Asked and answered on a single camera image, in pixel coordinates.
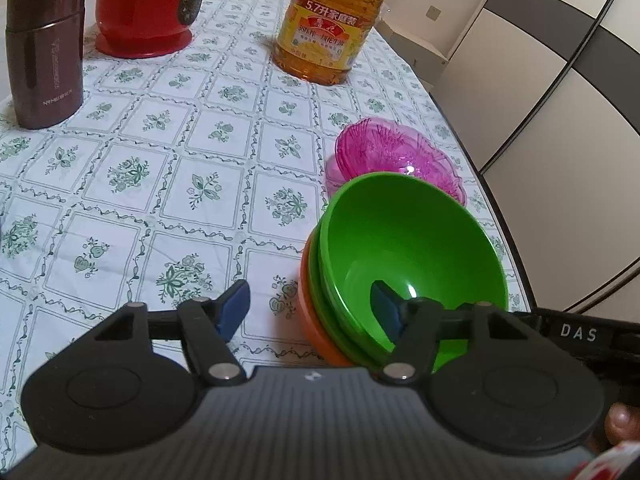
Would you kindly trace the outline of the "right hand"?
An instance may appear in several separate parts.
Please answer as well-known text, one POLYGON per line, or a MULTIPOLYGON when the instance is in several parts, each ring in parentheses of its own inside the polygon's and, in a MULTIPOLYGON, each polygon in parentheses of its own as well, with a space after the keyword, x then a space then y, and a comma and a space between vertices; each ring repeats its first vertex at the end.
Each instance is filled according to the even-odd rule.
POLYGON ((640 410, 636 406, 616 402, 593 431, 588 448, 600 454, 620 442, 639 440, 640 410))

